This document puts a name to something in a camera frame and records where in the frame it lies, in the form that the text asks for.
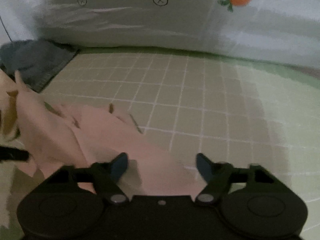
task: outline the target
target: folded gray fabric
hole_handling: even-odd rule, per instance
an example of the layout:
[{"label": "folded gray fabric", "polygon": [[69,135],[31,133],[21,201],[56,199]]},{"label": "folded gray fabric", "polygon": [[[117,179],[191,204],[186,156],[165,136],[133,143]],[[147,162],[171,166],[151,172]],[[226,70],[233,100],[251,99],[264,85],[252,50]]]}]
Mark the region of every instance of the folded gray fabric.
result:
[{"label": "folded gray fabric", "polygon": [[2,70],[19,70],[25,84],[39,93],[74,57],[77,49],[46,40],[13,41],[0,48]]}]

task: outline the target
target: gray towel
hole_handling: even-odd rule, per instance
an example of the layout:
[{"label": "gray towel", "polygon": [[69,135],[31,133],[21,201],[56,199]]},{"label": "gray towel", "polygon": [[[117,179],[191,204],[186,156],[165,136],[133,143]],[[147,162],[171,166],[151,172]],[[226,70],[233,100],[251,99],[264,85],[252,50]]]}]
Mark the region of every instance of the gray towel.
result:
[{"label": "gray towel", "polygon": [[13,41],[0,48],[3,71],[19,70],[25,84],[39,93],[74,57],[77,49],[46,40]]}]

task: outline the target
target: grid pattern sheet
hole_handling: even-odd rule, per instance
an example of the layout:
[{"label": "grid pattern sheet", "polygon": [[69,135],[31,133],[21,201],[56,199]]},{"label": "grid pattern sheet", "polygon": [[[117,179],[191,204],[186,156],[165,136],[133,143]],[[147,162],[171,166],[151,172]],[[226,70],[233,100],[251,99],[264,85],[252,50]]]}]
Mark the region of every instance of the grid pattern sheet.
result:
[{"label": "grid pattern sheet", "polygon": [[192,52],[105,49],[79,54],[43,92],[49,103],[128,110],[145,136],[195,171],[195,155],[260,163],[309,207],[319,231],[319,81],[290,68]]}]

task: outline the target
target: pink garment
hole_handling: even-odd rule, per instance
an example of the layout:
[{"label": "pink garment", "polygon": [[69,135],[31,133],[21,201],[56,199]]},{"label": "pink garment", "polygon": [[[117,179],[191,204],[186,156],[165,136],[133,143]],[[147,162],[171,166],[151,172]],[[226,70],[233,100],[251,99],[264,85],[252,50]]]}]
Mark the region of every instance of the pink garment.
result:
[{"label": "pink garment", "polygon": [[57,105],[49,111],[41,95],[31,91],[19,73],[16,82],[18,127],[32,155],[19,169],[30,176],[37,168],[47,178],[62,165],[89,167],[126,152],[129,169],[119,183],[126,194],[195,197],[205,186],[167,151],[150,144],[128,114],[72,105]]}]

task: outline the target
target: pink cloth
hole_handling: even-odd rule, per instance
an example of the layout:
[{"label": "pink cloth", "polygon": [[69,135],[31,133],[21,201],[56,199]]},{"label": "pink cloth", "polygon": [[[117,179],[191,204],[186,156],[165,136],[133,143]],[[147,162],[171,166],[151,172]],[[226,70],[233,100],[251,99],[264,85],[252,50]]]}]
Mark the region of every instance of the pink cloth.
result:
[{"label": "pink cloth", "polygon": [[47,178],[62,165],[89,167],[126,152],[129,169],[119,183],[125,193],[195,197],[205,186],[167,151],[150,144],[128,114],[71,105],[57,105],[49,111],[41,95],[31,91],[19,73],[16,82],[18,127],[32,155],[19,169],[30,176],[37,168]]}]

